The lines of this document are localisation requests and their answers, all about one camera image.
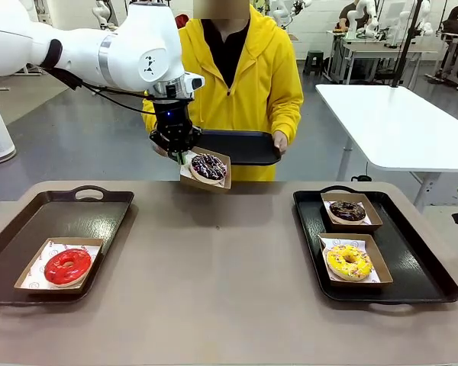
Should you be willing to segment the person's left hand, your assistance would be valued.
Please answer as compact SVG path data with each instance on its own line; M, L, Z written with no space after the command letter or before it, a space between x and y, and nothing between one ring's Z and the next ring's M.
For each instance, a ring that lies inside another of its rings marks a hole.
M277 130L273 133L273 144L274 147L283 155L288 149L289 141L287 136L281 130Z

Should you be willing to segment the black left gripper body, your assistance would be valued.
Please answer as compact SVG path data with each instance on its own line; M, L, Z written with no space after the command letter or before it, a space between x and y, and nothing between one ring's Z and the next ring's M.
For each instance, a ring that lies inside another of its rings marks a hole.
M179 147L181 147L182 138L191 130L188 104L187 101L153 104L156 116L153 129L168 138L179 139Z

